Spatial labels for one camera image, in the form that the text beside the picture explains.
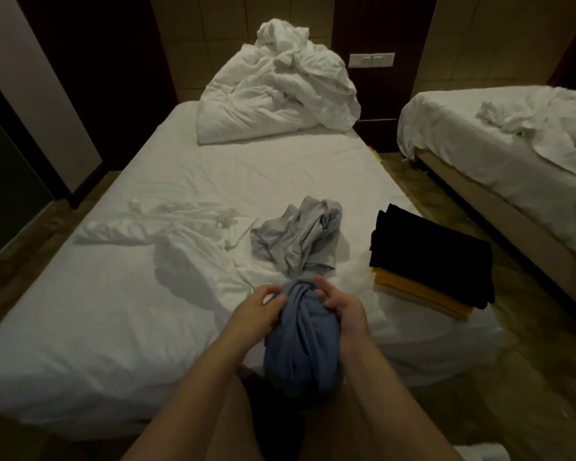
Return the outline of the person's right hand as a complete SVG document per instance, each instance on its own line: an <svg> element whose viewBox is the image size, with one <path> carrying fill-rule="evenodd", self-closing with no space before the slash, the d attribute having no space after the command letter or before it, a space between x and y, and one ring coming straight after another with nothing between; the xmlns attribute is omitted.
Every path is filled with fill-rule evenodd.
<svg viewBox="0 0 576 461"><path fill-rule="evenodd" d="M340 327L339 349L342 361L346 357L373 345L362 302L350 294L347 295L348 299L345 302L322 302L325 309L332 312L338 320Z"/></svg>

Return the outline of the person's left hand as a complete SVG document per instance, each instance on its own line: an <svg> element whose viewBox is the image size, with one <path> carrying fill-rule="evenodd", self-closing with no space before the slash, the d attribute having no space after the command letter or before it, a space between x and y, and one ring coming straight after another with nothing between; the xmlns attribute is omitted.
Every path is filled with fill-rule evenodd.
<svg viewBox="0 0 576 461"><path fill-rule="evenodd" d="M222 342L240 355L252 349L273 330L285 305L261 305L259 288L241 302L221 333Z"/></svg>

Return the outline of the blue garment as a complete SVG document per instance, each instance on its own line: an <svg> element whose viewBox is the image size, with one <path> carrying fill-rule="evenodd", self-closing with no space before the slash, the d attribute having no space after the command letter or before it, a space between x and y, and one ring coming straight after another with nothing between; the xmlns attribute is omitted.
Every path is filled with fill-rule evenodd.
<svg viewBox="0 0 576 461"><path fill-rule="evenodd" d="M343 383L340 327L310 281L283 289L287 301L265 345L263 371L270 384L299 409L327 400Z"/></svg>

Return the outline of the person's right forearm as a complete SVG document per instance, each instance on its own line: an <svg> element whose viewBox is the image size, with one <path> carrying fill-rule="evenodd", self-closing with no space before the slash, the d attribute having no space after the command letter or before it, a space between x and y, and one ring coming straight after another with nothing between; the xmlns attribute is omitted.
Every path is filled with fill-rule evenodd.
<svg viewBox="0 0 576 461"><path fill-rule="evenodd" d="M462 461L369 337L348 339L341 362L384 461Z"/></svg>

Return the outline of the person's left forearm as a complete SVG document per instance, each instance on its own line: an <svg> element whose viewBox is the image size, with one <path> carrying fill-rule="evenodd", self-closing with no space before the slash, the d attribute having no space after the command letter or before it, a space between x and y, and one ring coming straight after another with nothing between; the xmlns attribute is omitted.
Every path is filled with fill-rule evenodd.
<svg viewBox="0 0 576 461"><path fill-rule="evenodd" d="M121 461L204 461L230 380L248 351L244 342L223 333Z"/></svg>

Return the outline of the grey garment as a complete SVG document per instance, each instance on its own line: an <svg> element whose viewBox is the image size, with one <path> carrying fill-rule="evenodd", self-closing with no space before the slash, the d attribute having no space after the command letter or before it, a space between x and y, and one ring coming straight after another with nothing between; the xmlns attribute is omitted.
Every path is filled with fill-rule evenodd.
<svg viewBox="0 0 576 461"><path fill-rule="evenodd" d="M306 196L280 217L251 229L252 255L290 279L325 274L337 265L343 208L338 201Z"/></svg>

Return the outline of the folded yellow garment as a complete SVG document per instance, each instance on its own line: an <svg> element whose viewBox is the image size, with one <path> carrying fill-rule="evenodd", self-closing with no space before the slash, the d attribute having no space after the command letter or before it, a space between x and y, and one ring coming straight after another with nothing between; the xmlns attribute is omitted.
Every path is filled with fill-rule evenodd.
<svg viewBox="0 0 576 461"><path fill-rule="evenodd" d="M475 310L473 307L415 280L376 267L372 267L371 270L374 273L374 289L385 294L427 307L461 322L467 322Z"/></svg>

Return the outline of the white robe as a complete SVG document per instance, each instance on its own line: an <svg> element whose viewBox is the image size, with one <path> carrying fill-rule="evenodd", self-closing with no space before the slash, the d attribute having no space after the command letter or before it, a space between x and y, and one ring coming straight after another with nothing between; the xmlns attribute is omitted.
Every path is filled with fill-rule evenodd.
<svg viewBox="0 0 576 461"><path fill-rule="evenodd" d="M232 252L256 217L216 201L169 201L154 206L132 199L126 209L85 222L75 241L85 245L153 246L159 271L178 286L202 283L232 310L254 289Z"/></svg>

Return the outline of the folded black garment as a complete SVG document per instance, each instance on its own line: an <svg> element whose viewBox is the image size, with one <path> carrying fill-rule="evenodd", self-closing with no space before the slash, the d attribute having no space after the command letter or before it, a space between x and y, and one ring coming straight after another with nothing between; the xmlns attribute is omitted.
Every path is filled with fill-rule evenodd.
<svg viewBox="0 0 576 461"><path fill-rule="evenodd" d="M489 242L389 204L371 234L370 267L479 310L496 301Z"/></svg>

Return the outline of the bed with white sheet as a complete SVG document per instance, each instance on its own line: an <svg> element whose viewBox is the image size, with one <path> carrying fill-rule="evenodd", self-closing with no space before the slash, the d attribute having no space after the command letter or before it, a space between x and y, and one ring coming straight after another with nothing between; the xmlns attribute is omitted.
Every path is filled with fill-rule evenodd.
<svg viewBox="0 0 576 461"><path fill-rule="evenodd" d="M238 305L224 308L202 283L178 286L156 267L153 246L75 241L85 222L135 198L216 201L256 217L253 227L306 196L338 201L330 280L365 305L374 342L405 384L451 378L495 352L502 329L491 307L465 323L374 289L378 211L418 210L355 132L200 146L197 111L197 102L173 109L0 322L1 416L77 441L137 434ZM250 231L232 256L254 288L288 282L252 256Z"/></svg>

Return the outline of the dark wooden nightstand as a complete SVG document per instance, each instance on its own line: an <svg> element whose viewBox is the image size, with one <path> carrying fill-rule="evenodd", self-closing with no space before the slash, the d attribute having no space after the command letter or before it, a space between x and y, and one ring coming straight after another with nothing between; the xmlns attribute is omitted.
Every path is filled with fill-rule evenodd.
<svg viewBox="0 0 576 461"><path fill-rule="evenodd" d="M398 152L397 125L405 104L405 88L393 68L351 69L361 116L354 125L358 136L378 153Z"/></svg>

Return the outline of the crumpled white duvet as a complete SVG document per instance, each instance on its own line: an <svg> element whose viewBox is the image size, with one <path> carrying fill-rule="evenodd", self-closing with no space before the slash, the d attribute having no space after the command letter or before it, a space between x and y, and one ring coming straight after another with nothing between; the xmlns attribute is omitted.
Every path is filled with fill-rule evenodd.
<svg viewBox="0 0 576 461"><path fill-rule="evenodd" d="M361 116L340 56L309 39L309 29L272 19L244 44L202 93L198 143L222 144L323 126L349 131Z"/></svg>

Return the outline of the bed with beige base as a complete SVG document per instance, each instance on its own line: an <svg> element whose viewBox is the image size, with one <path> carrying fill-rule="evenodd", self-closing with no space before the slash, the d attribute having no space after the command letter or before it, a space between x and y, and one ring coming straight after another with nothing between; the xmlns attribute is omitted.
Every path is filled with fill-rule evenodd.
<svg viewBox="0 0 576 461"><path fill-rule="evenodd" d="M483 101L521 100L537 86L418 93L400 113L397 144L576 302L576 176L476 117Z"/></svg>

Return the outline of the crumpled white sheet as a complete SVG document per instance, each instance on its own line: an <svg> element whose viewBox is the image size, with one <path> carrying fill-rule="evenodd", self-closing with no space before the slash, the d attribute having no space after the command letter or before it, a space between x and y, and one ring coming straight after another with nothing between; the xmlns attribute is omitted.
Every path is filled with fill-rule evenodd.
<svg viewBox="0 0 576 461"><path fill-rule="evenodd" d="M537 86L521 100L483 101L476 117L576 176L576 90Z"/></svg>

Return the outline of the white door panel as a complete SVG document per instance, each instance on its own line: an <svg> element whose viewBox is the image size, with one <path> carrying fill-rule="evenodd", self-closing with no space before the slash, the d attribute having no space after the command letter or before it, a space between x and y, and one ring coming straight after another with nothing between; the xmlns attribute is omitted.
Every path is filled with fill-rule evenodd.
<svg viewBox="0 0 576 461"><path fill-rule="evenodd" d="M0 0L0 92L75 194L102 160L16 0Z"/></svg>

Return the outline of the white wall switch panel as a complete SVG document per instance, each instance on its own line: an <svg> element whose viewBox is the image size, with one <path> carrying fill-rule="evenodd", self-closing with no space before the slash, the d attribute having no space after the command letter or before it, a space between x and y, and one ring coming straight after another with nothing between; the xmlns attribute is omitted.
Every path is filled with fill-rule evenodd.
<svg viewBox="0 0 576 461"><path fill-rule="evenodd" d="M391 68L395 53L353 53L349 55L348 69Z"/></svg>

